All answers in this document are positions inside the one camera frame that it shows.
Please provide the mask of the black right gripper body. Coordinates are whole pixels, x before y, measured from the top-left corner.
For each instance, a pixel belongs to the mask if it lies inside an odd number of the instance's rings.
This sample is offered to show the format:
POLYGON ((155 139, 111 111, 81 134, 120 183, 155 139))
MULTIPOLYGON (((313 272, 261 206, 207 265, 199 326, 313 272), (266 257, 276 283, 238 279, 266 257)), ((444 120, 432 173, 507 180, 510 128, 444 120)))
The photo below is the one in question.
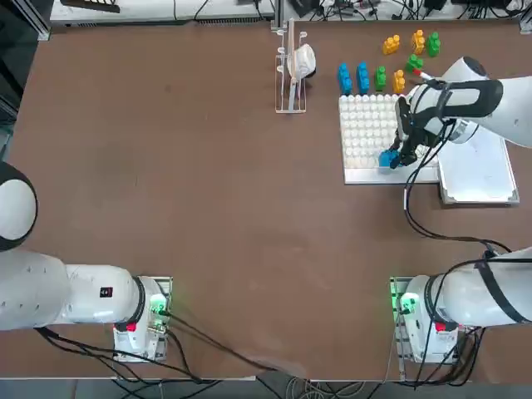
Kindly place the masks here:
POLYGON ((403 143, 410 146, 418 146, 426 144, 426 133, 423 127, 418 127, 411 124, 403 126, 403 143))

